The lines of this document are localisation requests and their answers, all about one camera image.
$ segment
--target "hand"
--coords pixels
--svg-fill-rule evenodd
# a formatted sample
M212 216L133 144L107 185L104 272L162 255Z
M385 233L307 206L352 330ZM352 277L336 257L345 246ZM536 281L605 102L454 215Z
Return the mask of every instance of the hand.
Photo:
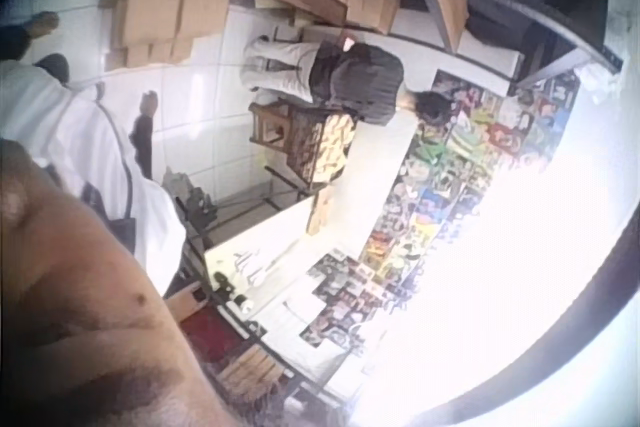
M142 96L142 102L140 102L140 113L153 118L157 110L158 94L153 90L150 90Z

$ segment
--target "person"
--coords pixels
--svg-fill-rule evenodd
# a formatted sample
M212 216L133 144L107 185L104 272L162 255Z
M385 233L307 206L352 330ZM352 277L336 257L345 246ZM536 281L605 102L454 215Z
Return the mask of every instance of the person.
M0 174L0 424L239 427L95 212L16 142Z
M263 57L295 67L260 71L248 63L240 72L250 89L265 88L303 101L342 109L363 122L387 125L396 111L412 112L433 126L454 117L452 101L436 92L412 92L404 86L402 62L395 55L364 43L348 51L330 42L280 43L262 36L245 49L247 59Z
M56 26L55 14L41 13L0 28L0 135L20 143L65 192L91 207L164 294L179 269L186 231L169 195L150 180L157 95L143 96L127 139L100 103L67 87L63 56L19 62L31 40Z

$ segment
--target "dark hair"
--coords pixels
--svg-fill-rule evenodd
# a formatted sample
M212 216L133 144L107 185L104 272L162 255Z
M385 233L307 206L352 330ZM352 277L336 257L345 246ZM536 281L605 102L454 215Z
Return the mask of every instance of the dark hair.
M454 115L453 101L437 92L416 92L416 114L433 127L442 127Z

